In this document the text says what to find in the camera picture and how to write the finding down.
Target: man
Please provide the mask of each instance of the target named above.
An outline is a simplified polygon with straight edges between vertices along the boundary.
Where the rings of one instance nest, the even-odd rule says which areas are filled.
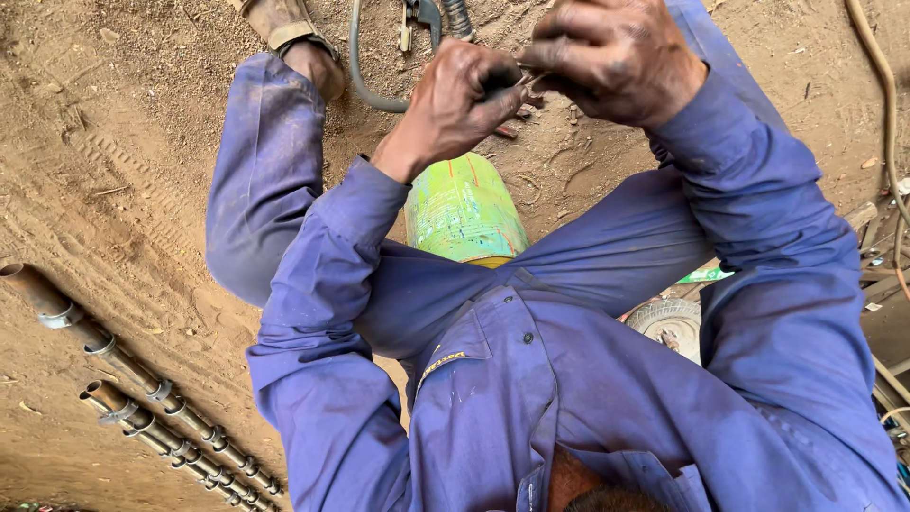
[[[260,3],[254,27],[288,12]],[[569,1],[537,25],[536,88],[644,128],[660,168],[496,270],[384,237],[408,183],[519,108],[520,87],[484,89],[516,61],[447,41],[321,194],[343,86],[320,41],[238,68],[207,218],[213,275],[264,306],[250,373],[296,510],[908,509],[856,238],[697,0]],[[735,275],[703,291],[703,368],[613,319],[715,253]],[[372,353],[409,375],[409,437]]]

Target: dirty hand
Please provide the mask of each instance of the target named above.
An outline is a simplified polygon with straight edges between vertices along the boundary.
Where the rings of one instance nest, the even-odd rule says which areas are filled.
[[[519,79],[508,53],[446,38],[373,165],[410,183],[428,165],[467,153],[521,107],[528,89],[514,86]]]
[[[588,116],[655,128],[698,92],[707,67],[685,44],[663,0],[568,0],[534,28],[523,65]]]

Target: dirt ground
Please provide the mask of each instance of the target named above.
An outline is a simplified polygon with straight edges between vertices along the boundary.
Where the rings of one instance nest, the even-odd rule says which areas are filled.
[[[883,95],[843,3],[709,2],[793,133],[814,151],[825,173],[821,186],[838,211],[878,197],[880,165],[860,166],[881,155]],[[480,43],[516,50],[548,2],[468,4]],[[864,4],[898,75],[903,113],[910,3]],[[349,3],[309,5],[346,54]],[[430,58],[422,50],[427,33],[416,31],[418,49],[404,57],[399,0],[369,0],[364,9],[364,74],[382,93],[406,94]],[[243,357],[259,311],[220,289],[202,256],[228,86],[237,63],[261,48],[224,0],[0,0],[0,266],[43,269],[286,481],[278,433],[256,412]],[[491,138],[476,149],[499,169],[533,241],[653,165],[640,130],[588,118],[573,126],[569,102],[550,100],[532,123],[513,123],[517,140]],[[352,93],[330,106],[327,185],[340,181],[354,154],[370,153],[396,119]],[[899,169],[908,160],[907,124],[902,115]],[[401,222],[392,234],[402,239]],[[223,507],[117,428],[96,424],[76,397],[89,381],[110,379],[110,368],[85,358],[65,333],[36,323],[3,286],[0,304],[0,506]],[[397,365],[382,363],[401,383]],[[279,504],[290,510],[287,500]]]

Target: sleeve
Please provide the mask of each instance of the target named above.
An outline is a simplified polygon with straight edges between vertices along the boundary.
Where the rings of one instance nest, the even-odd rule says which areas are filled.
[[[410,501],[398,390],[352,323],[410,186],[357,158],[284,254],[247,358],[281,433],[295,510],[400,510]]]
[[[722,268],[735,272],[702,292],[703,366],[893,474],[870,397],[856,237],[816,185],[812,152],[756,119],[715,73],[651,135],[676,159]]]

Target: sandal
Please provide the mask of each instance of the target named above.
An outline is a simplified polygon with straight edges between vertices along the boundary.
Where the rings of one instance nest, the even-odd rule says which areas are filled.
[[[291,0],[286,2],[284,5],[285,9],[279,9],[281,14],[288,15],[291,21],[284,23],[283,25],[271,27],[271,17],[272,16],[262,16],[263,19],[254,19],[259,16],[254,16],[251,18],[249,16],[250,9],[257,2],[266,2],[267,0],[230,0],[230,3],[234,5],[237,11],[243,16],[249,24],[262,36],[266,39],[268,43],[268,49],[272,54],[278,56],[278,58],[284,59],[284,55],[288,52],[288,49],[295,42],[303,39],[311,43],[315,43],[319,46],[322,46],[329,52],[332,60],[338,62],[340,59],[340,53],[338,49],[332,45],[313,25],[313,20],[310,19],[309,13],[305,5],[302,5],[299,0]]]

